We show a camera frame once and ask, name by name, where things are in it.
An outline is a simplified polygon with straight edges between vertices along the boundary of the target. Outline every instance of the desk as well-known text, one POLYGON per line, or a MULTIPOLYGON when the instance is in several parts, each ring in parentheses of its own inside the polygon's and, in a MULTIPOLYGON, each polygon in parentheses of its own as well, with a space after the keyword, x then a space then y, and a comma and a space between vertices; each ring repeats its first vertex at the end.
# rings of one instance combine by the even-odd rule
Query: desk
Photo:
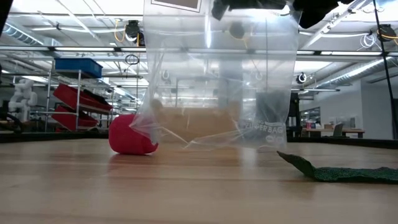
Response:
MULTIPOLYGON (((309 137, 321 137, 322 132, 333 132, 333 129, 307 129, 303 128, 303 132, 308 133, 309 137)), ((356 133, 358 134, 358 138, 363 138, 363 133, 365 130, 362 129, 354 129, 354 128, 343 128, 343 136, 346 136, 347 133, 356 133)))
MULTIPOLYGON (((396 185, 314 182, 275 149, 120 156, 106 139, 0 144, 1 223, 397 222, 396 185)), ((315 166, 398 168, 398 150, 288 143, 315 166)))

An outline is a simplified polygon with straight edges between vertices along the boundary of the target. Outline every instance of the clear plastic bag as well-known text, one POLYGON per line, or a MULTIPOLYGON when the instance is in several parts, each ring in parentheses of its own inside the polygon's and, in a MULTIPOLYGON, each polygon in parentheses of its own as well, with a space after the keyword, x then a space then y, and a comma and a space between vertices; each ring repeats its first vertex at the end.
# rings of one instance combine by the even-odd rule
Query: clear plastic bag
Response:
POLYGON ((184 147, 285 147, 297 12, 211 15, 145 0, 149 88, 131 128, 184 147))

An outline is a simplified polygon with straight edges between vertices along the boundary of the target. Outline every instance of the red object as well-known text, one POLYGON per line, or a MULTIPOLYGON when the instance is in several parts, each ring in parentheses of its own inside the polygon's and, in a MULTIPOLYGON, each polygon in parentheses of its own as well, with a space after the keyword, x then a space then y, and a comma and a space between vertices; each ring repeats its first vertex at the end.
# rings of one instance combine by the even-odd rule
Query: red object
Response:
MULTIPOLYGON (((58 88, 54 91, 54 96, 64 102, 72 109, 76 109, 77 104, 77 89, 59 84, 58 88)), ((99 114, 110 114, 112 106, 109 104, 100 103, 96 99, 90 97, 83 91, 80 91, 80 102, 79 110, 99 113, 99 114)))
MULTIPOLYGON (((57 109, 55 109, 55 112, 67 112, 67 113, 76 113, 75 110, 71 108, 67 108, 65 106, 58 106, 57 109)), ((60 123, 63 127, 67 128, 69 131, 77 131, 76 130, 76 115, 74 114, 53 114, 52 118, 58 123, 60 123)), ((78 121, 78 126, 79 130, 87 130, 89 128, 95 127, 97 125, 98 121, 92 118, 91 116, 88 116, 84 112, 79 113, 79 121, 78 121)))
POLYGON ((109 127, 109 145, 120 154, 145 155, 156 151, 158 143, 130 128, 134 114, 119 115, 109 127))

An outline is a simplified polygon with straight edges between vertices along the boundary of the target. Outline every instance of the blue bin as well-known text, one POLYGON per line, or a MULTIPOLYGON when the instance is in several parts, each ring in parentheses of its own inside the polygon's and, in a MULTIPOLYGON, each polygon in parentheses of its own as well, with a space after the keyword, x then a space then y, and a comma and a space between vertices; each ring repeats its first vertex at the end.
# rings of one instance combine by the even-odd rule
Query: blue bin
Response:
POLYGON ((84 74, 82 78, 102 78, 102 66, 91 58, 56 58, 55 70, 68 74, 70 78, 78 78, 78 71, 84 74))

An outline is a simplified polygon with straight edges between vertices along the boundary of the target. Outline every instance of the green sponge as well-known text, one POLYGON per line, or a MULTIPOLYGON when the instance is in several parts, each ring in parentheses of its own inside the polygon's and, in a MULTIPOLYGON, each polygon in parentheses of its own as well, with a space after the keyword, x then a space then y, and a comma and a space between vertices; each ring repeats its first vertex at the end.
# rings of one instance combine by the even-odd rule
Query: green sponge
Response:
POLYGON ((279 152, 281 158, 292 164, 307 177, 320 182, 368 182, 398 184, 398 169, 381 167, 378 169, 351 169, 336 167, 316 168, 304 158, 279 152))

